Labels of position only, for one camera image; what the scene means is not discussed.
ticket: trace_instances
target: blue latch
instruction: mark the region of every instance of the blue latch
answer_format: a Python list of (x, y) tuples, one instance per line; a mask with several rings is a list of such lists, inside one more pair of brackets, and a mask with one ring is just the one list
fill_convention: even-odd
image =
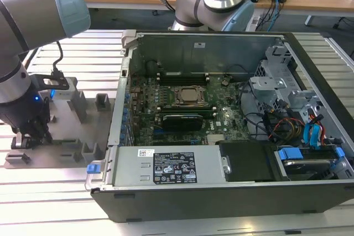
[(319, 150), (320, 147), (318, 145), (319, 135), (320, 135), (321, 127), (318, 124), (307, 123), (304, 128), (304, 141), (305, 144), (310, 142), (310, 146), (313, 146), (315, 150)]
[(88, 174), (100, 174), (101, 173), (101, 165), (99, 165), (99, 164), (88, 164), (86, 172)]
[(342, 148), (336, 147), (336, 152), (338, 157), (345, 157), (344, 151), (342, 150)]
[(281, 160), (302, 160), (304, 158), (299, 148), (282, 148), (278, 153)]

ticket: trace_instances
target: power supply label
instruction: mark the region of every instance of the power supply label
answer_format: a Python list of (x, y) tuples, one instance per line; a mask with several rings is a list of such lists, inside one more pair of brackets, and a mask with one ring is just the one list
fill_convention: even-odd
[(154, 153), (154, 183), (197, 183), (194, 153)]

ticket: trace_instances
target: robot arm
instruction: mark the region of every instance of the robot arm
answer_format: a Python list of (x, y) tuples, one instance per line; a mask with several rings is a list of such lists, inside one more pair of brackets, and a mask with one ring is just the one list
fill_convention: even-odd
[(12, 148), (51, 141), (49, 100), (39, 91), (49, 88), (45, 78), (57, 80), (53, 88), (66, 82), (59, 71), (29, 76), (18, 55), (88, 29), (88, 12), (84, 0), (0, 0), (0, 119), (24, 137)]
[(254, 11), (249, 0), (176, 0), (172, 30), (245, 30)]

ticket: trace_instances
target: cpu socket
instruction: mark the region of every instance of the cpu socket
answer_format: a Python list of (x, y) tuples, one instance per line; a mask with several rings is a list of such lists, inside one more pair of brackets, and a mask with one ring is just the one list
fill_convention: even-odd
[(175, 102), (173, 105), (183, 106), (205, 106), (207, 102), (204, 99), (204, 88), (200, 86), (186, 86), (174, 88)]

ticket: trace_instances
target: green circuit board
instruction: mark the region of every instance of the green circuit board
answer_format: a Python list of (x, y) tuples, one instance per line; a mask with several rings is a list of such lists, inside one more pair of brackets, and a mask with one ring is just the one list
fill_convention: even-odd
[(213, 111), (199, 112), (207, 112), (208, 115), (208, 119), (203, 120), (201, 130), (167, 133), (163, 131), (158, 120), (160, 117), (158, 107), (173, 106), (176, 91), (181, 88), (193, 88), (193, 86), (161, 86), (151, 78), (133, 78), (131, 92), (138, 91), (139, 95), (133, 96), (140, 99), (136, 100), (136, 107), (134, 107), (133, 119), (136, 125), (134, 127), (134, 144), (137, 146), (204, 145), (210, 144), (207, 141), (208, 135), (218, 135), (218, 137), (222, 135), (225, 140), (248, 139), (249, 131), (236, 103), (238, 84), (221, 85), (222, 81), (228, 81), (228, 79), (223, 76), (210, 76), (210, 82), (206, 86), (198, 86), (198, 89), (203, 92), (203, 104), (208, 107), (216, 107)]

